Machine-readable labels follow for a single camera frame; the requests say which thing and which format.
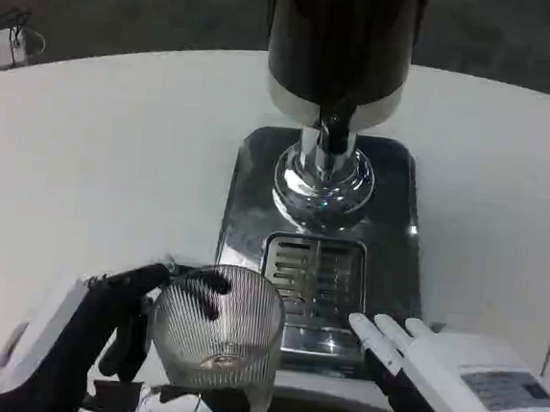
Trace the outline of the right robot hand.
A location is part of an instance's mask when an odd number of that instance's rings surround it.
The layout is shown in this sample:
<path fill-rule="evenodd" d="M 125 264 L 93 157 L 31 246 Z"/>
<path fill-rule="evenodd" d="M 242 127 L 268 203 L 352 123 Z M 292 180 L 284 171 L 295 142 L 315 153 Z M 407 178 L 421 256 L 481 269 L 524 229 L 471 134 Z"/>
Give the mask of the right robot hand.
<path fill-rule="evenodd" d="M 393 412 L 550 412 L 542 378 L 499 338 L 386 314 L 355 312 L 348 323 Z"/>

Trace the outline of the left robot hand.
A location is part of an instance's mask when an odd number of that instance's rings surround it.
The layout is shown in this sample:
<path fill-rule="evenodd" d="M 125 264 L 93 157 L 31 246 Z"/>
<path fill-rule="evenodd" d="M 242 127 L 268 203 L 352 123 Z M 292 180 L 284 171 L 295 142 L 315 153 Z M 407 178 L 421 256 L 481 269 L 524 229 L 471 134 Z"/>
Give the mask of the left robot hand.
<path fill-rule="evenodd" d="M 174 280 L 208 321 L 221 312 L 207 295 L 264 279 L 239 266 L 148 264 L 114 275 L 73 280 L 0 352 L 0 412 L 134 412 L 134 378 L 149 350 L 148 294 Z"/>

